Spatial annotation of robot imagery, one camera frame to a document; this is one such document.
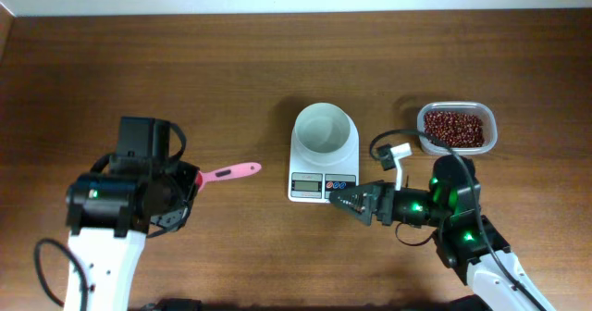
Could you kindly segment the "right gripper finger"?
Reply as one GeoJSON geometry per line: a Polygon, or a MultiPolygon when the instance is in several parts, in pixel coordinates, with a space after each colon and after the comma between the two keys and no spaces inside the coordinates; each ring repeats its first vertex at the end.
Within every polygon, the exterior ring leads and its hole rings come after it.
{"type": "Polygon", "coordinates": [[[335,205],[375,205],[383,193],[383,182],[371,182],[333,191],[329,202],[335,205]]]}
{"type": "Polygon", "coordinates": [[[336,203],[336,207],[353,216],[365,226],[372,224],[373,215],[376,213],[375,203],[355,204],[350,201],[339,201],[336,203]]]}

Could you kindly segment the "pink measuring scoop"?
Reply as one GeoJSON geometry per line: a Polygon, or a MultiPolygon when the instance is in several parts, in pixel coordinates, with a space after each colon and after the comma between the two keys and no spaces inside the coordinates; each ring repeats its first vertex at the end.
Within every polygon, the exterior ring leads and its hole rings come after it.
{"type": "Polygon", "coordinates": [[[195,184],[200,191],[207,183],[250,177],[257,174],[261,169],[262,165],[259,163],[245,162],[209,172],[200,171],[196,177],[195,184]]]}

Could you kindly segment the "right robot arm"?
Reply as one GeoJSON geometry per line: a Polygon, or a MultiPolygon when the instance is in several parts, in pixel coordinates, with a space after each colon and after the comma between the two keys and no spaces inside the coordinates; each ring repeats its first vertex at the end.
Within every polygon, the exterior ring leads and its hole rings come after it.
{"type": "Polygon", "coordinates": [[[483,310],[551,310],[528,278],[510,244],[481,214],[473,161],[445,155],[436,160],[427,191],[374,181],[335,191],[329,202],[364,225],[433,227],[429,240],[443,265],[473,291],[483,310]]]}

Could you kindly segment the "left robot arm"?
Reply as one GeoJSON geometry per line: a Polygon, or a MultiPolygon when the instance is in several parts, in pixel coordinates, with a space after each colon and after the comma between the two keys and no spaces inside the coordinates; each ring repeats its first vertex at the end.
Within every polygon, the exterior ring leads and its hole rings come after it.
{"type": "Polygon", "coordinates": [[[186,140],[170,121],[122,118],[115,151],[68,187],[67,310],[127,309],[146,241],[185,225],[199,169],[170,154],[172,134],[186,140]]]}

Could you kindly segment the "white digital kitchen scale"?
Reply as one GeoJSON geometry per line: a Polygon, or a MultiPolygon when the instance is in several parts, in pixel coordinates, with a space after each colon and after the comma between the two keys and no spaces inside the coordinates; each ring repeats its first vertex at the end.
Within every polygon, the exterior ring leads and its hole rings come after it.
{"type": "Polygon", "coordinates": [[[351,135],[348,141],[338,151],[329,154],[305,149],[297,142],[293,127],[287,188],[287,196],[292,202],[326,204],[333,191],[359,184],[359,133],[350,117],[349,120],[351,135]]]}

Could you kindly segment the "white round bowl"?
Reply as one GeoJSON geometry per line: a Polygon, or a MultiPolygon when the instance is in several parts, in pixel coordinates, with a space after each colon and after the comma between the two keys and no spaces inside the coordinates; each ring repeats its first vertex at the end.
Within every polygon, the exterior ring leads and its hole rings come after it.
{"type": "Polygon", "coordinates": [[[295,120],[294,134],[298,143],[317,154],[338,151],[352,132],[349,117],[338,106],[316,103],[303,109],[295,120]]]}

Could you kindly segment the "red beans in container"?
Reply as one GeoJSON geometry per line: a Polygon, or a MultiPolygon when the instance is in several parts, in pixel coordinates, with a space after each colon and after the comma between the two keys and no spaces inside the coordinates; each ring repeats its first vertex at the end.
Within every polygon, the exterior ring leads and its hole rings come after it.
{"type": "Polygon", "coordinates": [[[452,148],[475,148],[485,142],[483,121],[460,112],[432,111],[423,117],[425,133],[452,148]]]}

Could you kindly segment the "clear plastic bean container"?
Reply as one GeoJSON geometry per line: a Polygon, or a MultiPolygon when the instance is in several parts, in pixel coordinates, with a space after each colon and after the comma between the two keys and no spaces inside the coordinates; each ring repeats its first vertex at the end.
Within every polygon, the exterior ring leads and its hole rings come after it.
{"type": "Polygon", "coordinates": [[[452,148],[462,156],[475,156],[487,153],[495,146],[498,140],[498,130],[494,114],[487,106],[481,103],[451,101],[427,104],[420,109],[416,118],[417,129],[419,131],[425,132],[423,117],[427,112],[432,111],[460,112],[477,116],[483,121],[484,144],[475,148],[452,148]]]}

